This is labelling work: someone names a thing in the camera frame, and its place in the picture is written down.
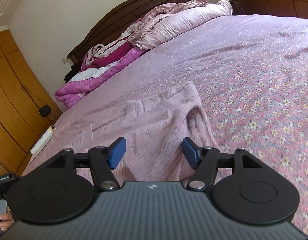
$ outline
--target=black hanging object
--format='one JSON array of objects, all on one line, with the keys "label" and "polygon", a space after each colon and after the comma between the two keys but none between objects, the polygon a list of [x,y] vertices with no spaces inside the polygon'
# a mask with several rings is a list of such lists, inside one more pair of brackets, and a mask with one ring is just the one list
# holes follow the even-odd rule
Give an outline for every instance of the black hanging object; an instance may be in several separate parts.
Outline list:
[{"label": "black hanging object", "polygon": [[45,106],[41,107],[38,111],[39,111],[39,114],[42,117],[46,117],[46,116],[48,116],[51,113],[52,110],[49,107],[49,105],[45,105]]}]

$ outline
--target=gray ribbed panel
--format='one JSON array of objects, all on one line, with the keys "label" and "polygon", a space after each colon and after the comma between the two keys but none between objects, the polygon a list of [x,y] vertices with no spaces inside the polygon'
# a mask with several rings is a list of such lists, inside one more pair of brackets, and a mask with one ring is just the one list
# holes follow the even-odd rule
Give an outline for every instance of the gray ribbed panel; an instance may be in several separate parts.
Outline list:
[{"label": "gray ribbed panel", "polygon": [[17,222],[3,240],[303,240],[289,223],[253,228],[229,220],[179,182],[126,182],[80,217],[55,226]]}]

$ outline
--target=purple quilt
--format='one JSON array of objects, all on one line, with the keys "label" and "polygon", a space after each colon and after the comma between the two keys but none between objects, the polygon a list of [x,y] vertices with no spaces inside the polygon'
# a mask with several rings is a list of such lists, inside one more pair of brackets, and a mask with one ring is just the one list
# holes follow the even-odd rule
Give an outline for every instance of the purple quilt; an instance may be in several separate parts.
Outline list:
[{"label": "purple quilt", "polygon": [[196,86],[223,152],[245,147],[297,187],[301,202],[293,223],[308,234],[305,19],[223,16],[148,51],[66,111],[25,173],[57,150],[94,146],[106,133],[98,127],[106,105],[123,106],[186,81]]}]

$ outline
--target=bed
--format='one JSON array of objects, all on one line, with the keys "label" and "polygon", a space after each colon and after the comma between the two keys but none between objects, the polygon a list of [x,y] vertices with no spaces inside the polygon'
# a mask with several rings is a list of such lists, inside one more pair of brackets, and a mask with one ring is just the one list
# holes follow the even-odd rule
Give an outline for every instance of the bed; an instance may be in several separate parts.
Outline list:
[{"label": "bed", "polygon": [[[117,39],[150,9],[189,0],[129,0],[114,8],[69,53]],[[291,181],[301,202],[293,224],[308,234],[308,20],[222,16],[146,52],[68,109],[54,136],[24,171],[63,148],[103,143],[109,106],[147,98],[191,81],[222,152],[244,147]],[[79,173],[87,177],[85,171]],[[228,171],[219,171],[219,179]]]}]

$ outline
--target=dark wooden headboard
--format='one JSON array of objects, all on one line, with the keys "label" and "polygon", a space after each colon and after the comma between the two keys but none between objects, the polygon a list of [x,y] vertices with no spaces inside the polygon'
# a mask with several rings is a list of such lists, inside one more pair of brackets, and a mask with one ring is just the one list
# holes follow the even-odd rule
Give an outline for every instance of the dark wooden headboard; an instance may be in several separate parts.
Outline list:
[{"label": "dark wooden headboard", "polygon": [[111,10],[88,33],[85,39],[67,57],[73,63],[81,63],[87,51],[96,44],[107,45],[115,41],[137,19],[152,8],[168,2],[189,0],[128,0]]}]

